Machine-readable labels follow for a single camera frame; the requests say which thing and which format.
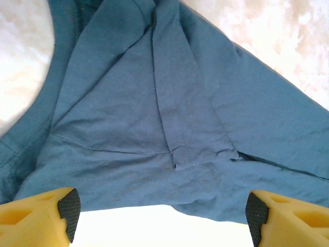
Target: blue fabric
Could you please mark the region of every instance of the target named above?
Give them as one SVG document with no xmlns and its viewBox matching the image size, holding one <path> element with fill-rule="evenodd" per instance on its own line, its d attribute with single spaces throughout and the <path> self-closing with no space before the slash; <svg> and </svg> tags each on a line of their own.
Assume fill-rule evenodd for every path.
<svg viewBox="0 0 329 247">
<path fill-rule="evenodd" d="M 70 186 L 83 211 L 241 223 L 252 189 L 329 206 L 329 112 L 186 6 L 49 4 L 55 53 L 1 138 L 0 203 Z"/>
</svg>

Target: black rubber pad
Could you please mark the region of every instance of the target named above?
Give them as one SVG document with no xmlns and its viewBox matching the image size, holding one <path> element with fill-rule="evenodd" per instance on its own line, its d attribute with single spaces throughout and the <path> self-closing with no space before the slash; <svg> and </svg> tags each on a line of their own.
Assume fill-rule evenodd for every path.
<svg viewBox="0 0 329 247">
<path fill-rule="evenodd" d="M 268 206 L 254 193 L 250 193 L 246 205 L 246 217 L 254 247 L 258 247 L 262 240 L 261 227 L 266 224 L 268 215 Z"/>
<path fill-rule="evenodd" d="M 58 201 L 57 207 L 61 219 L 66 220 L 66 235 L 72 243 L 81 211 L 81 202 L 78 191 L 73 189 L 63 199 Z"/>
</svg>

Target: white fluffy surface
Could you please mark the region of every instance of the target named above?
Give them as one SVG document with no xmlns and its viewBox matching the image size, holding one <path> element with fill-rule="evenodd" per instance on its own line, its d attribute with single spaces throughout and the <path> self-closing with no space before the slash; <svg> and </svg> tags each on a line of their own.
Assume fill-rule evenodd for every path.
<svg viewBox="0 0 329 247">
<path fill-rule="evenodd" d="M 329 109 L 329 0 L 184 2 Z M 0 0 L 0 136 L 38 95 L 53 45 L 46 0 Z M 112 244 L 252 246 L 245 225 L 186 216 L 168 206 L 82 213 L 72 246 Z"/>
</svg>

